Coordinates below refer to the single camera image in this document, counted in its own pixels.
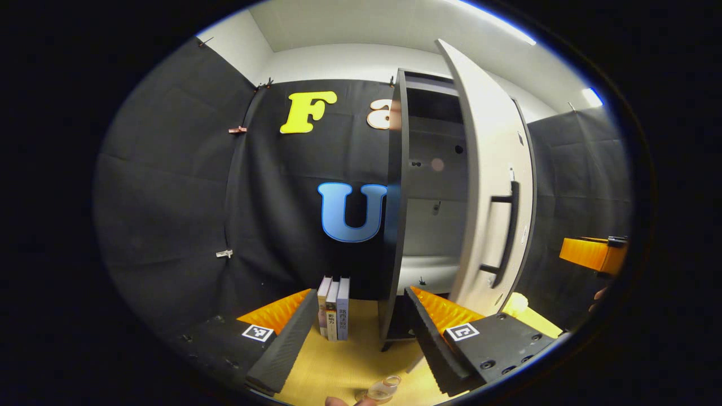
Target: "cabinet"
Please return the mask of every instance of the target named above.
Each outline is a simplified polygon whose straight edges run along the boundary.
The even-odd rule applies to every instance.
[[[408,285],[481,314],[506,302],[534,226],[533,154],[521,111],[452,46],[453,74],[400,69],[390,112],[383,348],[413,340],[397,297]]]

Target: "glass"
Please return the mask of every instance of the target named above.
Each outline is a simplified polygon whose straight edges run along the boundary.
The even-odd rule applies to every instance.
[[[383,403],[387,403],[391,400],[400,383],[401,378],[398,376],[394,375],[386,377],[375,382],[368,390],[360,392],[356,396],[356,400],[361,401],[362,399],[368,398],[375,400],[378,405],[382,405]]]

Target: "book spine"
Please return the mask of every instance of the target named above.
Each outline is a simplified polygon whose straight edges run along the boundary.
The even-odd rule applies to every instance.
[[[318,297],[318,326],[321,330],[321,335],[328,337],[328,324],[326,323],[326,297]]]
[[[326,324],[328,327],[329,341],[338,341],[336,333],[336,304],[326,302]]]
[[[336,317],[338,319],[338,332],[336,336],[339,341],[349,339],[349,301],[348,299],[339,299],[336,302]]]

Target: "open cabinet door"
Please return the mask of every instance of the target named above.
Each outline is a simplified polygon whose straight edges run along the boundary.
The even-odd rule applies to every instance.
[[[386,345],[391,328],[393,309],[396,304],[401,258],[404,254],[406,232],[406,193],[409,177],[409,103],[406,99],[406,80],[400,69],[393,89],[389,111],[388,131],[388,188],[386,192],[386,222],[383,231],[383,266],[381,286],[383,292],[378,301],[379,333],[382,347]]]
[[[456,48],[436,43],[459,93],[469,171],[460,269],[449,299],[489,316],[511,294],[531,235],[531,149],[509,95]]]

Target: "black handle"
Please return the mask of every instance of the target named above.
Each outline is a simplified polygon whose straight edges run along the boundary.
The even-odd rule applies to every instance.
[[[498,267],[492,267],[491,265],[481,264],[479,270],[491,272],[496,274],[497,277],[492,283],[492,289],[496,288],[501,279],[504,277],[504,271],[506,265],[509,262],[509,256],[511,255],[511,246],[514,244],[514,235],[516,234],[516,218],[519,211],[519,182],[511,181],[511,195],[510,196],[492,196],[492,203],[511,203],[511,211],[509,214],[509,231],[506,233],[506,244],[504,245],[504,254],[501,256],[501,262]]]

